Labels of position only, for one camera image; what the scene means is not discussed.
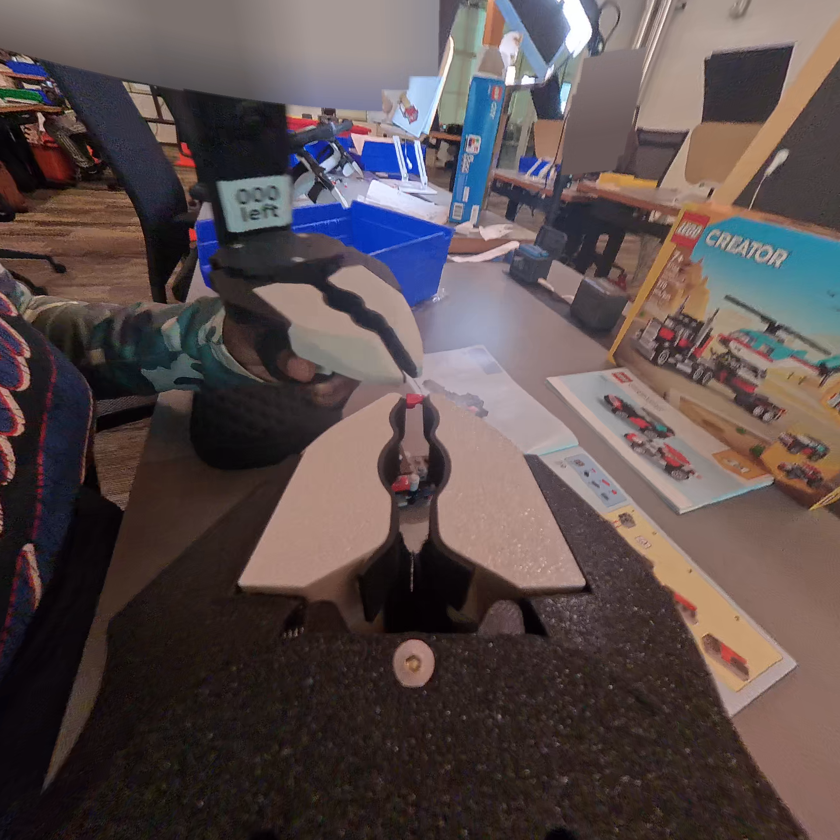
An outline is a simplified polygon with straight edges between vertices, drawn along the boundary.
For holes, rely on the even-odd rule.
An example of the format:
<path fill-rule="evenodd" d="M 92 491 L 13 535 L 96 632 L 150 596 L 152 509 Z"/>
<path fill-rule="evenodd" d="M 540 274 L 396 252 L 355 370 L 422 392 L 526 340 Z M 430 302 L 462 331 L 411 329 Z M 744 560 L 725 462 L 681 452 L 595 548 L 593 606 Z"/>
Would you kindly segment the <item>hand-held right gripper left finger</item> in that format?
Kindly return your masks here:
<path fill-rule="evenodd" d="M 330 602 L 352 629 L 382 625 L 400 563 L 392 484 L 406 399 L 388 393 L 302 453 L 239 579 L 249 594 Z"/>

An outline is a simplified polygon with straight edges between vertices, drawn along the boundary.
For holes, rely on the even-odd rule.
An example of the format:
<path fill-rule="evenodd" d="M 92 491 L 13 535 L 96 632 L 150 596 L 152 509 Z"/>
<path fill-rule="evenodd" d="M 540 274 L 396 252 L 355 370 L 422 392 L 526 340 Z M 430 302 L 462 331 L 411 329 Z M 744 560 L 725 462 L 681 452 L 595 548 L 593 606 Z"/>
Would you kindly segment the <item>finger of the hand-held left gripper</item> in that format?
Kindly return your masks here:
<path fill-rule="evenodd" d="M 367 266 L 349 265 L 326 279 L 326 300 L 357 327 L 376 336 L 399 372 L 410 377 L 421 373 L 424 344 L 401 291 Z"/>
<path fill-rule="evenodd" d="M 407 377 L 376 336 L 328 304 L 325 290 L 308 283 L 284 282 L 258 287 L 255 294 L 289 321 L 291 349 L 324 371 L 379 385 L 400 385 Z"/>

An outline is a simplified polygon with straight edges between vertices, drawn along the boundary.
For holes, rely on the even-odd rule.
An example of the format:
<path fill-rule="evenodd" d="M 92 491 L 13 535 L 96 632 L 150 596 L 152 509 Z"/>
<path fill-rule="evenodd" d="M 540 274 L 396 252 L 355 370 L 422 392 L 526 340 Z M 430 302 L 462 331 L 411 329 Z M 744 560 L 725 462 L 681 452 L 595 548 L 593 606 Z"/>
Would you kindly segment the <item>partly built toy brick model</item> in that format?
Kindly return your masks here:
<path fill-rule="evenodd" d="M 428 457 L 409 455 L 401 451 L 399 473 L 392 483 L 392 493 L 399 509 L 427 506 L 434 493 L 435 485 L 429 479 Z"/>

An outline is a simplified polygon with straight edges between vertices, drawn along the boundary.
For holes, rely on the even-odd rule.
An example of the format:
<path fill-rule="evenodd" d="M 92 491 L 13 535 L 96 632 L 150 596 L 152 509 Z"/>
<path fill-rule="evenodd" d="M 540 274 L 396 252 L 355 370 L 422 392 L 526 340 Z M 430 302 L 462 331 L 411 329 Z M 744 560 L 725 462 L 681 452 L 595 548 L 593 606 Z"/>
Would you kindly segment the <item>person's left forearm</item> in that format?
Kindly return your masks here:
<path fill-rule="evenodd" d="M 217 297 L 89 303 L 36 295 L 4 267 L 1 291 L 2 314 L 22 319 L 61 352 L 98 399 L 259 382 L 225 344 L 225 309 Z"/>

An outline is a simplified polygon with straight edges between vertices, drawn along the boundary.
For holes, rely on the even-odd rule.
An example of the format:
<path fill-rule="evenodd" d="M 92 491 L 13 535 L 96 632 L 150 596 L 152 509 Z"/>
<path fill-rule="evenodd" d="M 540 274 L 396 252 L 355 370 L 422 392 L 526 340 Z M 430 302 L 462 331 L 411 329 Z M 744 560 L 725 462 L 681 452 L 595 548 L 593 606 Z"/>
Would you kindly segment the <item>grey desk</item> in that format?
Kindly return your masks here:
<path fill-rule="evenodd" d="M 444 268 L 427 354 L 483 345 L 797 666 L 728 717 L 671 596 L 538 458 L 583 574 L 535 633 L 284 635 L 237 580 L 299 457 L 196 456 L 162 394 L 33 838 L 838 838 L 838 519 L 767 487 L 675 514 L 555 375 L 606 350 L 499 264 Z"/>

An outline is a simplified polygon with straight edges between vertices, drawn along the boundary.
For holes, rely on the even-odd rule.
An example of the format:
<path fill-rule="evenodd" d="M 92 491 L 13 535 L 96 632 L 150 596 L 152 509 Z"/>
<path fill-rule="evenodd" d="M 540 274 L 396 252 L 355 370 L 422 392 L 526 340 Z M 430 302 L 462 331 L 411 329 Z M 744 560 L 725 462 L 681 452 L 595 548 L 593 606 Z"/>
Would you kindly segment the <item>white paper strip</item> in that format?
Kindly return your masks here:
<path fill-rule="evenodd" d="M 505 260 L 508 256 L 515 252 L 520 247 L 517 240 L 509 240 L 497 245 L 494 248 L 470 253 L 470 254 L 449 254 L 448 260 L 457 264 L 479 264 L 491 261 Z"/>

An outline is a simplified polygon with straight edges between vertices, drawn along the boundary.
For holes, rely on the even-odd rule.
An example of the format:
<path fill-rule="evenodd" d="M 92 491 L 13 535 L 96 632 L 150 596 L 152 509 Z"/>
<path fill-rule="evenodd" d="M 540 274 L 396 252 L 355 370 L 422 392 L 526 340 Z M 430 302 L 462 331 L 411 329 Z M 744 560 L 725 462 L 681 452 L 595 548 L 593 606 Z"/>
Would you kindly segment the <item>black wrist rest pad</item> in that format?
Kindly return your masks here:
<path fill-rule="evenodd" d="M 201 390 L 192 396 L 190 441 L 215 469 L 275 466 L 339 422 L 347 400 L 322 405 L 305 386 L 288 383 Z"/>

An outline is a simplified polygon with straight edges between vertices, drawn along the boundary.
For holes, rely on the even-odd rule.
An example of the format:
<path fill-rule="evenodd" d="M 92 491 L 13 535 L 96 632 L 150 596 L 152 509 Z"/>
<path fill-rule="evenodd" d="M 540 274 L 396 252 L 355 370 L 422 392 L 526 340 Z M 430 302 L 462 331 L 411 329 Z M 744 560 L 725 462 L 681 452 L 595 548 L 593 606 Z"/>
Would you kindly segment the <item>black blue battery pack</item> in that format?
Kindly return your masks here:
<path fill-rule="evenodd" d="M 547 280 L 553 263 L 551 254 L 535 244 L 520 244 L 511 256 L 509 277 L 524 285 Z"/>

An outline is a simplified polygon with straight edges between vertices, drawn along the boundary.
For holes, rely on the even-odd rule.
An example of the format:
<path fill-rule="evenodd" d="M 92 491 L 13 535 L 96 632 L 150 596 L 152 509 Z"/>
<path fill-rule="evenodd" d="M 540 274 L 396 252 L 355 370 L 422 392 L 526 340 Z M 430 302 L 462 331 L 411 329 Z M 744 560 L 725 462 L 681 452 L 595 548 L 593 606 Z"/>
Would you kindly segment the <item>closed instruction booklet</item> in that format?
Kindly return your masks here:
<path fill-rule="evenodd" d="M 679 514 L 774 483 L 627 368 L 551 376 L 546 384 Z"/>

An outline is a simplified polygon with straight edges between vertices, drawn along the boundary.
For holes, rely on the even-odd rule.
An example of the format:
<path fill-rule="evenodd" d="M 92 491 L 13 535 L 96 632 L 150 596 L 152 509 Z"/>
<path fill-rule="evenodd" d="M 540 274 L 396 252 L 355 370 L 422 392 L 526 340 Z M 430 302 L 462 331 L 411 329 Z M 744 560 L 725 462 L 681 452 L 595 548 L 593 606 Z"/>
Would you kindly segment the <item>blue cardboard box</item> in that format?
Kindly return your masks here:
<path fill-rule="evenodd" d="M 491 171 L 497 136 L 505 114 L 506 85 L 486 73 L 473 76 L 465 111 L 448 221 L 477 226 Z"/>

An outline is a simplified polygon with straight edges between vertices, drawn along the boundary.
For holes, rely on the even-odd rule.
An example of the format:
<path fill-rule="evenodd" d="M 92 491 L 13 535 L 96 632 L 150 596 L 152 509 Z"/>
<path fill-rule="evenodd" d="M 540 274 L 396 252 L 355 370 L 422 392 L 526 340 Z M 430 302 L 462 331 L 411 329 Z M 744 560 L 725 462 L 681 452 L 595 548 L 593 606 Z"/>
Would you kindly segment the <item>open instruction booklet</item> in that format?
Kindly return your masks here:
<path fill-rule="evenodd" d="M 641 554 L 669 590 L 701 651 L 729 715 L 739 713 L 796 663 L 649 519 L 572 431 L 524 391 L 482 345 L 428 353 L 417 383 L 538 456 Z"/>

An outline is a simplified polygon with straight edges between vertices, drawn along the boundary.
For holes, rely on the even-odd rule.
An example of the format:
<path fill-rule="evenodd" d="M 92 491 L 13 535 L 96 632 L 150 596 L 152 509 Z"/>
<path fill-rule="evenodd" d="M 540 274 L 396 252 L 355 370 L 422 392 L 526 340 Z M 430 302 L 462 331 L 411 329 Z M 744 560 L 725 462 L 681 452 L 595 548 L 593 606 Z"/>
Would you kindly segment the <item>black power adapter box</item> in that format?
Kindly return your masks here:
<path fill-rule="evenodd" d="M 624 290 L 611 281 L 584 276 L 570 305 L 572 320 L 594 333 L 609 333 L 623 319 L 628 303 Z"/>

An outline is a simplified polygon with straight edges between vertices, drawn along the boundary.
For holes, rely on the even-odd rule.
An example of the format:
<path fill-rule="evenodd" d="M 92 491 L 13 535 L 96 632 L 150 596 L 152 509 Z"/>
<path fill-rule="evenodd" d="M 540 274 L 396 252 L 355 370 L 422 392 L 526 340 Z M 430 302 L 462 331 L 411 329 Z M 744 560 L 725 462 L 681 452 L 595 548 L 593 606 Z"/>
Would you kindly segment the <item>wood edged grey table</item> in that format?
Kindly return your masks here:
<path fill-rule="evenodd" d="M 491 194 L 507 200 L 506 215 L 501 221 L 483 211 L 472 221 L 467 211 L 448 219 L 450 224 L 465 226 L 460 237 L 478 236 L 479 227 L 511 227 L 506 234 L 489 234 L 491 244 L 483 247 L 484 250 L 508 240 L 521 243 L 535 240 L 537 235 L 524 233 L 516 221 L 518 211 L 523 208 L 540 214 L 542 226 L 563 230 L 569 239 L 577 238 L 585 220 L 595 213 L 599 220 L 617 226 L 626 234 L 654 237 L 661 242 L 681 209 L 668 191 L 656 188 L 582 181 L 560 189 L 545 183 L 543 177 L 514 170 L 494 170 L 489 187 Z"/>

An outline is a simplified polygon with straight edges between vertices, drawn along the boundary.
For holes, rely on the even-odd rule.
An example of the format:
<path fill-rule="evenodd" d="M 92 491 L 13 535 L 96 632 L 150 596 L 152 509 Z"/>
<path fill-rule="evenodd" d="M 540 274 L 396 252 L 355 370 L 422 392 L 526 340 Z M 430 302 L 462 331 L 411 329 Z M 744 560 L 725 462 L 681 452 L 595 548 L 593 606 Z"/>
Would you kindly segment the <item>person's printed dark sweatshirt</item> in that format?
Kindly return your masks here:
<path fill-rule="evenodd" d="M 1 291 L 1 675 L 11 669 L 56 574 L 88 455 L 91 390 Z"/>

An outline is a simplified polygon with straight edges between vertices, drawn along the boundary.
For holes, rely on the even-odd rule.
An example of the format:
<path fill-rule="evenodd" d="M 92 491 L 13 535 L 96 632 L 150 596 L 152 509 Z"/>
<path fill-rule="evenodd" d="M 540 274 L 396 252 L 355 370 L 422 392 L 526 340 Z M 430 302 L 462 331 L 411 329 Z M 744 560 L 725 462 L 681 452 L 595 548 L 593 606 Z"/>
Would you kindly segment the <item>wood framed blackboard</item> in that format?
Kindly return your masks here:
<path fill-rule="evenodd" d="M 797 78 L 711 196 L 749 209 L 764 168 L 779 149 L 782 167 L 762 185 L 751 211 L 838 233 L 839 22 L 826 31 Z"/>

